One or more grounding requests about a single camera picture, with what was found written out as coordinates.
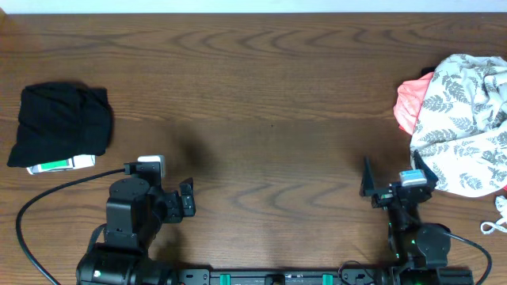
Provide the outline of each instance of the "pink cloth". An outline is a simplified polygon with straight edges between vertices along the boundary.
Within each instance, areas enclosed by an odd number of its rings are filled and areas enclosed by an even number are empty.
[[[425,99],[433,73],[430,72],[418,80],[403,82],[398,87],[398,100],[393,110],[400,128],[410,135],[414,133],[422,101]]]

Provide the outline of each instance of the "white wall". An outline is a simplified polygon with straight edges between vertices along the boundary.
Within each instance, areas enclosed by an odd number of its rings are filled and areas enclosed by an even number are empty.
[[[0,0],[0,7],[7,13],[507,12],[507,0]]]

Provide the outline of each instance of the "wooden tabletop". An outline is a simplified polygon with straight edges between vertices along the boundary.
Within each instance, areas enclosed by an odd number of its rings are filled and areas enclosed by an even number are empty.
[[[197,213],[166,225],[159,260],[213,268],[337,268],[393,260],[387,215],[359,197],[363,156],[382,183],[409,167],[396,89],[453,53],[507,55],[504,14],[9,15],[0,34],[0,283],[40,284],[17,243],[14,219],[43,190],[164,154],[165,189],[194,177]],[[112,143],[97,165],[28,175],[6,166],[26,85],[82,81],[108,89]],[[23,219],[33,254],[60,282],[105,222],[120,174],[57,192]],[[442,192],[426,222],[483,245],[507,279],[494,195]],[[449,264],[478,280],[486,259],[452,242]]]

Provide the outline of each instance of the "wood grain surface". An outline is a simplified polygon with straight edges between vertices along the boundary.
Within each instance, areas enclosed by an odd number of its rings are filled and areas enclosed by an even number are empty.
[[[46,283],[20,250],[17,211],[45,189],[164,154],[165,189],[194,177],[197,214],[164,226],[151,256],[214,268],[337,268],[392,260],[387,215],[358,196],[364,155],[384,183],[408,168],[396,88],[453,53],[507,55],[505,14],[10,15],[0,33],[0,283]],[[104,86],[113,140],[97,165],[30,176],[6,167],[21,90],[54,80]],[[33,205],[25,239],[62,283],[105,221],[121,175]],[[435,193],[421,205],[491,252],[505,284],[494,195]],[[486,259],[452,242],[451,265],[477,280]]]

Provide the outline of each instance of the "white cloth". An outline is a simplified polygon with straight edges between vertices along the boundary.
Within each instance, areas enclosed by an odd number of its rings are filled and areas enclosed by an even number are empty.
[[[436,189],[478,197],[507,184],[506,82],[500,57],[451,55],[436,68],[410,142]]]
[[[496,223],[492,222],[483,222],[481,224],[481,231],[483,234],[491,234],[495,230],[500,230],[507,234],[507,229],[501,224],[507,223],[507,199],[504,196],[498,196],[494,201],[495,206],[497,206],[497,210],[500,212],[502,218],[497,220]],[[484,226],[489,226],[489,230],[484,230]]]

